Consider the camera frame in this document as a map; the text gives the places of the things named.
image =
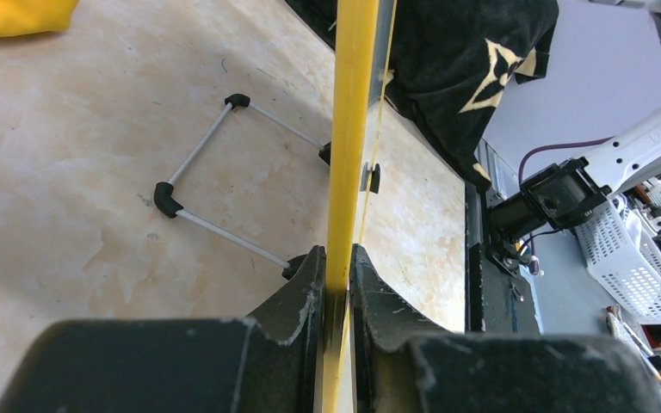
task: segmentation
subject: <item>black cable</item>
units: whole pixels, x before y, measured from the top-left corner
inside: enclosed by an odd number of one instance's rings
[[[523,244],[521,245],[521,248],[518,249],[517,255],[520,255],[523,252],[523,250],[526,249],[526,245],[533,242],[534,238],[538,237],[539,235],[551,235],[551,234],[555,234],[556,232],[560,232],[560,230],[539,232],[537,234],[531,235],[525,242],[523,242]]]

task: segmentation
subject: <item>yellow cloth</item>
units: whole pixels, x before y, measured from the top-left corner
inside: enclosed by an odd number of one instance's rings
[[[77,0],[0,0],[0,37],[66,30]]]

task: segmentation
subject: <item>aluminum rod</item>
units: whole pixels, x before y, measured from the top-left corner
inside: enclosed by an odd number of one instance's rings
[[[254,245],[253,243],[251,243],[249,241],[246,241],[246,240],[244,240],[240,237],[237,237],[236,235],[234,235],[230,232],[222,230],[218,226],[193,215],[192,213],[186,211],[185,209],[182,209],[181,211],[177,211],[176,215],[179,216],[179,217],[182,217],[184,219],[187,219],[187,220],[193,222],[194,224],[197,224],[198,226],[200,226],[202,228],[206,228],[209,231],[219,235],[220,237],[226,238],[229,241],[232,241],[233,243],[235,243],[236,245],[239,245],[240,247],[244,247],[247,250],[250,250],[250,251],[254,252],[255,254],[257,254],[259,256],[263,256],[263,257],[267,258],[268,260],[270,260],[271,262],[274,262],[275,264],[277,264],[277,265],[279,265],[283,268],[290,267],[289,262],[283,260],[279,256],[276,256],[275,254],[273,254],[269,251],[263,250],[262,248]]]
[[[193,151],[191,151],[191,153],[188,154],[188,156],[186,157],[186,160],[183,161],[181,166],[178,167],[176,172],[174,172],[173,176],[169,179],[169,183],[171,185],[176,185],[176,181],[178,181],[178,178],[181,177],[181,175],[186,170],[186,168],[188,168],[188,165],[191,163],[191,161],[193,161],[194,158],[196,157],[196,155],[199,154],[199,151],[201,151],[201,148],[203,148],[204,145],[207,144],[209,138],[212,137],[213,133],[219,127],[219,124],[221,123],[221,121],[226,117],[226,115],[231,110],[232,110],[232,104],[227,103],[226,106],[224,106],[224,110],[221,111],[221,114],[219,115],[217,120],[215,120],[214,123],[211,125],[211,127],[209,127],[209,130],[207,130],[207,132],[204,133],[204,136],[201,138],[201,141],[199,141],[199,144],[194,148]]]
[[[255,103],[250,102],[250,108],[255,109],[255,110],[256,110],[257,112],[259,112],[260,114],[263,114],[264,117],[266,117],[267,119],[272,120],[274,123],[276,123],[276,124],[278,124],[278,125],[284,127],[284,128],[287,129],[288,131],[290,131],[290,132],[292,132],[292,133],[298,135],[298,137],[300,137],[301,139],[305,140],[305,142],[309,143],[310,145],[315,146],[315,147],[318,148],[319,150],[323,149],[323,146],[322,146],[318,141],[316,141],[315,139],[313,139],[313,138],[311,138],[311,137],[305,135],[303,132],[301,132],[301,131],[295,129],[294,127],[288,125],[287,123],[285,123],[285,121],[281,120],[280,118],[278,118],[277,116],[271,114],[270,112],[268,112],[268,111],[266,111],[266,110],[260,108],[260,107],[257,106]]]

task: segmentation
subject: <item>white wall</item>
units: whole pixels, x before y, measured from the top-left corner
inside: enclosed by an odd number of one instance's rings
[[[542,145],[607,138],[661,106],[661,48],[643,10],[559,1],[547,77],[511,81],[483,138],[517,172]],[[582,150],[534,155],[524,176]]]

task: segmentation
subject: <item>black corner connector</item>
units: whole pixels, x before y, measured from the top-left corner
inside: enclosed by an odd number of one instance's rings
[[[183,209],[183,205],[179,204],[171,196],[173,195],[173,185],[168,182],[159,182],[156,184],[156,189],[153,191],[153,203],[158,208],[158,211],[164,213],[169,218],[175,218],[176,213]]]
[[[331,142],[323,145],[323,149],[318,152],[318,156],[323,159],[323,162],[331,166]]]
[[[241,93],[235,93],[232,96],[227,97],[224,100],[224,104],[232,104],[232,109],[237,108],[237,107],[243,107],[247,108],[250,105],[250,97],[247,95],[242,95]]]
[[[298,272],[300,266],[306,260],[306,257],[307,254],[303,254],[302,256],[296,256],[295,258],[288,260],[287,263],[290,264],[290,267],[282,270],[282,278],[290,281],[295,276],[295,273]]]

